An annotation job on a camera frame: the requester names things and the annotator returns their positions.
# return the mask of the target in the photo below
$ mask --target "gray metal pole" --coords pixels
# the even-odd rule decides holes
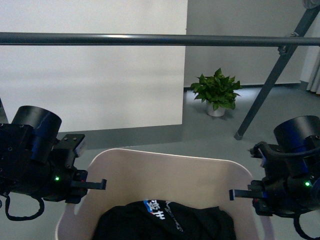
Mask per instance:
[[[0,45],[27,46],[320,46],[320,37],[0,32]]]
[[[317,17],[318,13],[320,11],[320,6],[308,9],[305,11],[304,15],[302,16],[299,24],[297,25],[296,29],[294,30],[295,33],[297,33],[300,37],[303,37],[315,18]],[[239,127],[238,131],[235,133],[234,138],[236,140],[241,140],[244,136],[244,133],[248,129],[250,123],[256,116],[258,110],[264,103],[265,99],[267,98],[268,94],[270,93],[271,89],[275,85],[276,81],[278,80],[280,74],[285,69],[287,63],[289,62],[291,56],[294,54],[295,50],[297,49],[297,46],[290,46],[287,48],[287,53],[282,54],[276,64],[274,65],[271,73],[269,74],[267,80],[265,81],[262,89],[260,90],[258,96],[256,97],[253,105],[251,106],[249,112],[245,116],[241,126]]]

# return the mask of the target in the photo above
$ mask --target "green led light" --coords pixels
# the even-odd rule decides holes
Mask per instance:
[[[306,181],[306,182],[304,183],[304,185],[305,185],[306,187],[310,187],[310,186],[311,186],[311,182],[310,182],[310,181]]]

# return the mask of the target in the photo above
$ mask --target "white plastic basket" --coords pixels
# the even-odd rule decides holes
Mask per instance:
[[[110,149],[94,158],[88,172],[89,182],[107,179],[106,190],[89,190],[80,204],[67,204],[56,226],[56,240],[90,240],[100,216],[110,208],[152,199],[198,209],[219,206],[233,218],[238,240],[259,239],[252,200],[229,200],[229,189],[245,190],[252,180],[236,162]]]

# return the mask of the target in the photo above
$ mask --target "gray wall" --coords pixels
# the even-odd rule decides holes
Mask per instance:
[[[301,0],[189,0],[186,33],[284,37],[295,30],[305,11]],[[298,47],[277,83],[300,81],[307,48]],[[218,68],[243,85],[263,84],[278,57],[277,47],[188,46],[184,86]]]

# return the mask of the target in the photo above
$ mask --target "white wall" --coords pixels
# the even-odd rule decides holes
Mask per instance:
[[[0,0],[0,32],[186,34],[187,0]],[[61,132],[182,123],[185,47],[0,46],[0,97]]]
[[[305,13],[301,0],[189,0],[188,35],[284,37]],[[277,83],[298,83],[307,47],[300,46]],[[263,84],[279,58],[277,47],[186,47],[184,86],[222,68],[243,85]]]

